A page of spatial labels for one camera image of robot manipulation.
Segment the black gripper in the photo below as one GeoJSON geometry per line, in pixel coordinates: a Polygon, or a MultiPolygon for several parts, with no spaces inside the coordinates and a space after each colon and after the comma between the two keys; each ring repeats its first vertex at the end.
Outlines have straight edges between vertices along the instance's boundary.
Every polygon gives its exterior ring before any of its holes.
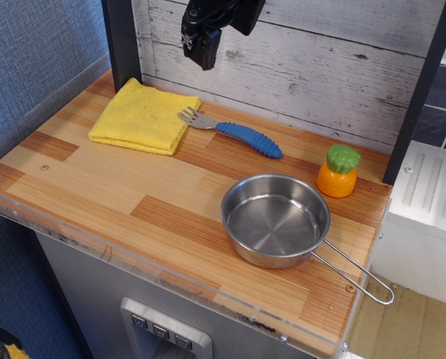
{"type": "Polygon", "coordinates": [[[228,25],[248,36],[265,0],[190,1],[182,18],[183,54],[203,71],[215,66],[222,29],[228,25]]]}

